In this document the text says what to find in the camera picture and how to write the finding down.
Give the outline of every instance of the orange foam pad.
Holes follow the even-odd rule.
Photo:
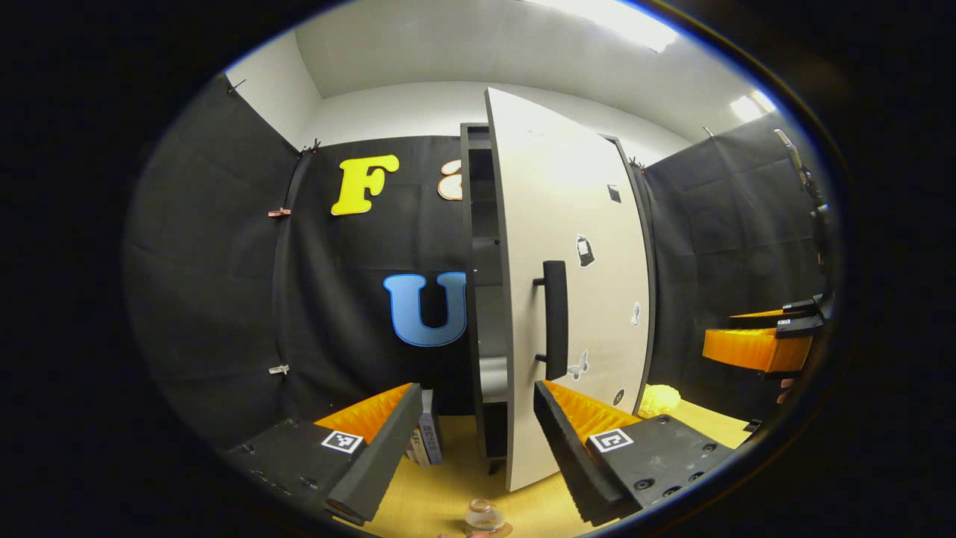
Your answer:
[[[703,355],[717,362],[767,373],[803,368],[813,336],[776,339],[775,328],[708,329]]]
[[[561,406],[561,411],[568,417],[581,444],[595,434],[641,422],[641,419],[636,416],[547,379],[544,380],[544,384],[551,391],[557,404]]]
[[[395,410],[395,406],[399,405],[399,401],[411,386],[411,383],[405,383],[390,391],[376,394],[316,421],[315,425],[353,436],[362,436],[366,443],[371,443],[381,425]]]
[[[740,314],[737,316],[730,316],[731,318],[762,318],[764,316],[780,316],[783,314],[783,310],[768,310],[766,312],[754,312],[752,314]]]

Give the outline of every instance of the yellow sponge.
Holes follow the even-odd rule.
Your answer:
[[[644,396],[638,408],[638,416],[650,418],[657,415],[669,415],[677,404],[681,403],[681,393],[667,385],[648,385],[644,387]]]

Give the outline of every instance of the door handle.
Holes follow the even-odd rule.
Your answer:
[[[542,263],[544,278],[532,284],[544,286],[545,354],[537,353],[534,360],[547,365],[545,379],[552,381],[568,373],[568,274],[564,261]]]

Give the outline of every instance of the black sticker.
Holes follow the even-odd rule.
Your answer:
[[[611,199],[612,199],[612,200],[614,200],[615,202],[620,203],[620,191],[618,190],[618,186],[617,186],[617,185],[608,185],[608,186],[607,186],[607,191],[608,191],[609,194],[611,194]]]

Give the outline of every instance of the white cabinet door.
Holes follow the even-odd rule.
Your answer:
[[[542,262],[564,260],[567,272],[569,373],[560,385],[632,413],[654,313],[641,219],[617,147],[533,102],[491,88],[485,97],[510,332],[512,491],[558,470],[533,411],[546,366],[534,360],[545,353],[545,292],[532,284]]]

